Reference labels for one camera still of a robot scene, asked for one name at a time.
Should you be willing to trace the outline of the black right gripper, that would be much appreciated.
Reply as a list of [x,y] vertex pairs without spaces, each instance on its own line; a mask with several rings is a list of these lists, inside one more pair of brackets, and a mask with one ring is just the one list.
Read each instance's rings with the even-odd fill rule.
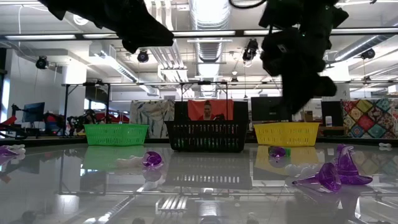
[[302,33],[297,29],[273,32],[261,45],[263,69],[272,77],[282,77],[282,104],[290,114],[298,113],[311,95],[335,95],[333,80],[321,77],[326,62],[324,53],[331,48],[330,37]]

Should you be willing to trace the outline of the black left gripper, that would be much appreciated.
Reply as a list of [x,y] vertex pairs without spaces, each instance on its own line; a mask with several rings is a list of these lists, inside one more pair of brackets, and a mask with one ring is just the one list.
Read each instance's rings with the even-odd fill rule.
[[149,13],[144,0],[98,0],[99,14],[93,23],[114,31],[123,47],[135,53],[140,47],[171,47],[174,35],[156,20],[145,22]]

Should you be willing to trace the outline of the black computer monitor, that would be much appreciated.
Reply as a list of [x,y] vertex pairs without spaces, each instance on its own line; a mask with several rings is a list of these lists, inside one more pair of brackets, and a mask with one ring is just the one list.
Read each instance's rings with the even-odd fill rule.
[[251,98],[253,121],[292,121],[292,114],[283,104],[281,96],[260,96]]
[[326,117],[331,116],[332,126],[342,126],[343,125],[343,112],[341,109],[340,101],[322,101],[322,122],[326,126]]
[[24,123],[42,121],[44,118],[44,108],[44,102],[24,105],[22,121]]

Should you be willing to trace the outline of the yellow plastic basket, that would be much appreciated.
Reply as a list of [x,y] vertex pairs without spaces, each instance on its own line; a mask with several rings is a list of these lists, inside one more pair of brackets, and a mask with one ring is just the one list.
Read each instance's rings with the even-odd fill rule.
[[257,143],[260,145],[300,147],[314,146],[319,123],[267,123],[255,124]]

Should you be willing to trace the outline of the colourful patchwork quilt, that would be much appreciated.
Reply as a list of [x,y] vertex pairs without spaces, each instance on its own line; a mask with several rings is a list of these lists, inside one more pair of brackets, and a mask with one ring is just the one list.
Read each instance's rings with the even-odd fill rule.
[[343,126],[351,138],[398,139],[398,100],[341,100]]

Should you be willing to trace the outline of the marble patterned panel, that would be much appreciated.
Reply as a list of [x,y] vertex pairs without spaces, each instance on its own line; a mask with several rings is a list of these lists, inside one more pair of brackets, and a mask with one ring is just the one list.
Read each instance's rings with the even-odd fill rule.
[[147,138],[167,139],[169,134],[165,121],[173,121],[175,102],[173,100],[132,101],[129,122],[148,125]]

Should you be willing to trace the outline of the orange cloth backdrop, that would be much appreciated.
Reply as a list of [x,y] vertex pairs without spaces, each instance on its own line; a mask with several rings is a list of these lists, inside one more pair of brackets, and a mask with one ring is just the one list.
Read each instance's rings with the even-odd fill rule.
[[[216,117],[224,117],[226,120],[233,120],[233,100],[206,100],[212,105],[212,112]],[[192,121],[200,121],[199,117],[203,114],[205,101],[188,100],[188,117]]]

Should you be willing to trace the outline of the black metal stand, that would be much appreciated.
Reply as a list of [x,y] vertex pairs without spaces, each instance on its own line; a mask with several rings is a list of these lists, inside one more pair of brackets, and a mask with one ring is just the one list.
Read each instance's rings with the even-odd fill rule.
[[67,118],[68,118],[68,100],[69,100],[69,95],[73,93],[73,91],[78,88],[78,87],[88,87],[88,86],[93,86],[95,88],[99,88],[100,86],[106,86],[107,87],[107,97],[105,101],[106,105],[106,111],[105,111],[105,116],[109,114],[109,103],[110,103],[110,98],[111,98],[111,84],[110,83],[105,83],[102,82],[101,80],[97,80],[96,82],[84,82],[84,83],[74,83],[74,84],[69,84],[69,83],[62,83],[62,86],[65,87],[65,99],[64,99],[64,107],[63,107],[63,117],[64,117],[64,127],[62,129],[62,136],[67,137],[66,135],[66,127],[67,127]]

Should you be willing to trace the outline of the person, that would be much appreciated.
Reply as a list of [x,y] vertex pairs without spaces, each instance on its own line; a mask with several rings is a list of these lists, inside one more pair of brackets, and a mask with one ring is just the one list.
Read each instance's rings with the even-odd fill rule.
[[212,112],[212,105],[210,101],[205,101],[203,107],[203,114],[199,117],[200,121],[212,121],[215,120],[216,116]]
[[83,115],[83,123],[84,124],[96,124],[96,113],[92,109],[88,109],[85,111]]

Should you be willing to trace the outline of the purple and white toy pieces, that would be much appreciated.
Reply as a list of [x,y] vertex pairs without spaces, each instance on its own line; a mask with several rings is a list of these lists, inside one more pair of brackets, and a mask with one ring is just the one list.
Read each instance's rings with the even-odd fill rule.
[[335,165],[341,183],[345,185],[366,185],[373,181],[372,177],[359,174],[351,155],[353,146],[346,146],[340,153],[336,153]]

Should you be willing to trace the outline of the black plastic basket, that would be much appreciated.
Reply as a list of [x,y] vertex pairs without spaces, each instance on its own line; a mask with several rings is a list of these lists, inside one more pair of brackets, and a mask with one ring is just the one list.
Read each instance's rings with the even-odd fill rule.
[[[185,148],[178,150],[178,152],[239,153],[244,149],[249,122],[228,120],[166,121],[165,124],[172,149],[176,138],[184,138],[187,142]],[[204,149],[200,147],[200,141],[203,138],[219,139],[223,147]]]

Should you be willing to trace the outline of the green plastic basket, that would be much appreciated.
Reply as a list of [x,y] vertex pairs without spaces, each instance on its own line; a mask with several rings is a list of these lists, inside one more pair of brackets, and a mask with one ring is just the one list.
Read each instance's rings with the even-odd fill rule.
[[91,146],[143,145],[148,125],[145,124],[85,124],[88,144]]

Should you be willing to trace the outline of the black overhead frame bar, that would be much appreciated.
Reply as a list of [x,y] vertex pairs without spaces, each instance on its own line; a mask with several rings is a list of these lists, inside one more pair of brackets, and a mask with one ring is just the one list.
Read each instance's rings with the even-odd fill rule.
[[[181,30],[173,31],[176,39],[187,38],[221,38],[221,37],[260,37],[268,34],[268,30]],[[357,27],[333,29],[331,35],[398,35],[398,27]],[[0,41],[69,41],[69,40],[118,40],[114,32],[77,33],[77,34],[7,34],[0,35]]]

